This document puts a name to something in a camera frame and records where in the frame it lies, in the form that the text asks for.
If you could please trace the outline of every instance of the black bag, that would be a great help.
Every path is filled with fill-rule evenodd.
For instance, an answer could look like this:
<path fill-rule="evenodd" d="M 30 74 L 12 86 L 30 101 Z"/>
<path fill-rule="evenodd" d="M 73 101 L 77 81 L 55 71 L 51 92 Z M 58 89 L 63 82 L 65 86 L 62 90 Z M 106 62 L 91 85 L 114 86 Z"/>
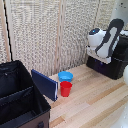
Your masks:
<path fill-rule="evenodd" d="M 50 108 L 20 61 L 0 64 L 0 128 L 49 128 Z"/>

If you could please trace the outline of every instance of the black box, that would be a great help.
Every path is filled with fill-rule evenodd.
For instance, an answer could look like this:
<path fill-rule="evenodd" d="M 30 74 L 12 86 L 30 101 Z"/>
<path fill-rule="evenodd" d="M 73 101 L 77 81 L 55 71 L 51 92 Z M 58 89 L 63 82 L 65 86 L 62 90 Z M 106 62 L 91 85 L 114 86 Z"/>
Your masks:
<path fill-rule="evenodd" d="M 111 57 L 111 63 L 105 64 L 89 56 L 86 65 L 111 79 L 121 78 L 124 68 L 128 65 L 128 38 L 119 37 L 119 42 Z"/>
<path fill-rule="evenodd" d="M 49 128 L 50 108 L 20 61 L 0 64 L 0 128 Z"/>

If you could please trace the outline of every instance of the light wood flooring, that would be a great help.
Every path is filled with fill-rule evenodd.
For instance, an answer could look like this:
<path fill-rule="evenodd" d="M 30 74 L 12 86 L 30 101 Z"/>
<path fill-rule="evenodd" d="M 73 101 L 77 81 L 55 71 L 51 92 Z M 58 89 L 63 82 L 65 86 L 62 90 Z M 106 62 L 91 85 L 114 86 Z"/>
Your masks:
<path fill-rule="evenodd" d="M 74 75 L 69 97 L 61 96 L 59 85 L 58 100 L 47 98 L 50 128 L 110 128 L 128 101 L 123 78 L 112 80 L 86 65 L 69 71 Z M 50 78 L 59 82 L 57 74 Z"/>

